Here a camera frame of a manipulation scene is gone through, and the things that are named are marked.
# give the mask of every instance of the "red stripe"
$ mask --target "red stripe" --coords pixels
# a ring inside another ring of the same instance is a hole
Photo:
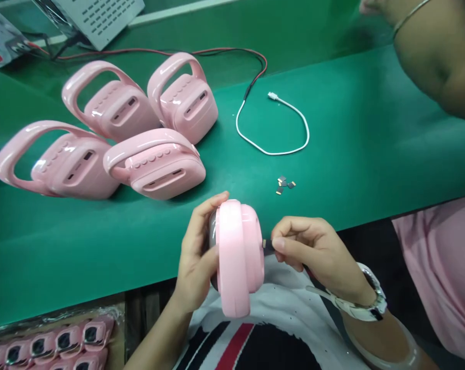
[[[236,365],[237,357],[241,349],[249,337],[249,333],[253,330],[254,324],[242,324],[232,337],[229,345],[222,354],[220,361],[217,365],[217,370],[233,370]]]

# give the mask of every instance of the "white t-shirt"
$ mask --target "white t-shirt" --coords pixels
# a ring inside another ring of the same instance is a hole
[[[226,318],[211,288],[193,314],[189,342],[174,369],[368,370],[307,285],[306,272],[265,257],[264,284],[250,295],[251,314],[242,319]]]

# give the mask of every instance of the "fingernail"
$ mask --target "fingernail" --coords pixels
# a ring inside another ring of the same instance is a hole
[[[285,240],[282,237],[273,238],[272,245],[279,252],[285,251]]]

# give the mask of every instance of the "wristwatch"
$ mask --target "wristwatch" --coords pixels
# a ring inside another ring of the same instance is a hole
[[[328,289],[326,292],[316,289],[313,286],[307,286],[306,290],[318,294],[333,303],[333,305],[338,308],[339,310],[345,311],[349,314],[349,316],[353,317],[354,319],[358,319],[361,321],[381,321],[383,320],[383,314],[386,311],[386,296],[381,289],[380,282],[373,274],[373,272],[361,263],[357,263],[361,271],[363,272],[364,276],[366,277],[367,282],[371,285],[371,288],[375,290],[376,293],[376,300],[375,302],[369,307],[363,307],[358,304],[345,301]]]

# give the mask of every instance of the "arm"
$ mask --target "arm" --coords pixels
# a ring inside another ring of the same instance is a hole
[[[388,311],[383,314],[382,321],[364,322],[350,317],[342,312],[345,329],[349,333],[352,342],[373,356],[390,363],[402,363],[410,354],[410,347],[405,333],[395,317]],[[438,366],[429,358],[421,348],[419,370],[439,370]],[[367,364],[378,369],[370,362]]]
[[[228,198],[229,193],[223,192],[194,209],[182,240],[174,294],[124,370],[167,370],[176,364],[185,345],[191,315],[207,297],[210,278],[218,267],[216,246],[201,255],[203,242],[208,238],[208,219]]]
[[[173,295],[124,369],[172,369],[184,348],[191,315],[183,312]]]
[[[376,293],[352,258],[335,230],[320,218],[284,217],[272,231],[272,244],[279,262],[286,262],[297,271],[308,266],[316,279],[337,297],[361,306],[371,306]],[[369,352],[379,360],[396,368],[434,370],[438,367],[422,351],[419,363],[403,367],[402,362],[411,355],[416,344],[407,339],[400,323],[387,310],[383,320],[364,322],[342,312],[350,337],[356,347]]]

